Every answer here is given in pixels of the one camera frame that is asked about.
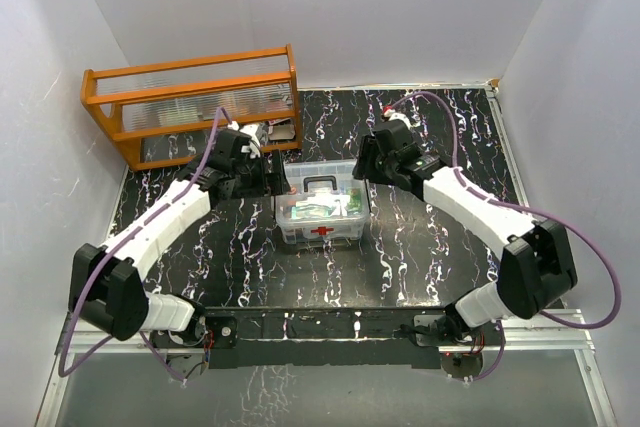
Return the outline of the white teal ointment tube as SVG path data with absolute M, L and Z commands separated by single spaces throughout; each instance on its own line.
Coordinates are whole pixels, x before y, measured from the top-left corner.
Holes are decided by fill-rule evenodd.
M 328 218 L 333 215 L 336 208 L 335 204 L 296 203 L 291 208 L 291 218 L 294 220 Z

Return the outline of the clear first aid box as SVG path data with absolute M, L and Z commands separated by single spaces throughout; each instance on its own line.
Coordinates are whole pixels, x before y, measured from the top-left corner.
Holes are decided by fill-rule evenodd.
M 286 163 L 292 193 L 277 196 L 274 213 L 285 243 L 357 241 L 370 218 L 368 184 L 353 177 L 354 159 Z

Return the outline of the green small packet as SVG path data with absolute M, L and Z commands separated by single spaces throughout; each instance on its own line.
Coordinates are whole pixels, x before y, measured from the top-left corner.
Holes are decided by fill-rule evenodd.
M 360 189 L 351 189 L 349 191 L 348 210 L 360 210 L 362 208 L 362 191 Z

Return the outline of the clear box lid with handle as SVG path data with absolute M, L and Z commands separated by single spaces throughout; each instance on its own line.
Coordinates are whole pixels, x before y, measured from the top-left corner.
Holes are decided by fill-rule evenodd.
M 285 163 L 285 172 L 287 180 L 291 188 L 297 190 L 296 196 L 310 195 L 316 192 L 333 192 L 346 193 L 351 189 L 360 189 L 362 191 L 362 199 L 364 201 L 365 211 L 361 216 L 351 218 L 324 218 L 324 219 L 308 219 L 308 220 L 292 220 L 283 217 L 279 211 L 278 197 L 274 200 L 275 219 L 282 225 L 302 225 L 310 222 L 356 222 L 366 220 L 369 216 L 369 191 L 367 183 L 364 180 L 356 180 L 352 171 L 356 164 L 354 159 L 351 160 L 335 160 L 335 161 L 317 161 L 303 163 Z

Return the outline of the clear divider tray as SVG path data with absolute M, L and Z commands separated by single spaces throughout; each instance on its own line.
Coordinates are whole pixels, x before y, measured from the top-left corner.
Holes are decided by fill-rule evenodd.
M 310 195 L 278 197 L 279 211 L 292 220 L 351 218 L 361 216 L 365 204 L 359 190 L 346 193 L 316 192 Z

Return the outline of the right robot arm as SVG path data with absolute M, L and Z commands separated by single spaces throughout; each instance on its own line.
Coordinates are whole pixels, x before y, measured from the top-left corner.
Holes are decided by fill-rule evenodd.
M 448 304 L 420 335 L 466 344 L 482 326 L 505 317 L 530 319 L 577 284 L 566 228 L 499 205 L 458 167 L 423 152 L 400 120 L 376 126 L 359 147 L 353 176 L 390 185 L 436 207 L 479 238 L 499 258 L 496 280 Z

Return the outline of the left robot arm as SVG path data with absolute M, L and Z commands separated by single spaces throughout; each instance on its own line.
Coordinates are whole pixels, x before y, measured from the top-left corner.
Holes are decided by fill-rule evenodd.
M 253 146 L 250 135 L 222 130 L 126 229 L 100 246 L 81 246 L 72 263 L 70 313 L 119 341 L 167 331 L 186 346 L 200 343 L 204 308 L 182 295 L 148 292 L 144 281 L 165 251 L 220 202 L 289 192 L 280 151 L 263 157 Z

